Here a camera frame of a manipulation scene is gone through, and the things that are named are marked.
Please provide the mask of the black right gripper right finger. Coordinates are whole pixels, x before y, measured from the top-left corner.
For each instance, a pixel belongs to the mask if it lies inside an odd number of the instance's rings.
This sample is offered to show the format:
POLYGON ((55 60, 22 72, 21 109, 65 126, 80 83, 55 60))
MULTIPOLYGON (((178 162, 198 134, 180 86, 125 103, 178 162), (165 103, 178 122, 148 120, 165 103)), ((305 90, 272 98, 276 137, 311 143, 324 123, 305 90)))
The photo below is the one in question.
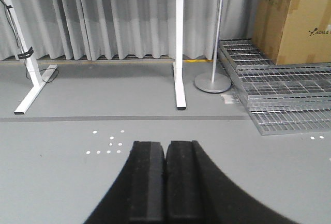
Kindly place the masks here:
POLYGON ((198 141, 172 141, 166 155, 167 223, 294 223, 236 185, 198 141))

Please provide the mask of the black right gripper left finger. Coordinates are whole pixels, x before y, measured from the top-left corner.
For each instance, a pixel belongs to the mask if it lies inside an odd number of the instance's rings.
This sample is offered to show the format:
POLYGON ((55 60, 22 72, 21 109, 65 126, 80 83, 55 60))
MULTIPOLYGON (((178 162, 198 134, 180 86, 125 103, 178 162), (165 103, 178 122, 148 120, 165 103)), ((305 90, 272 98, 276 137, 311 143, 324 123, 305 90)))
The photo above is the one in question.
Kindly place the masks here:
POLYGON ((116 180, 85 223, 164 223, 164 152, 135 141, 116 180))

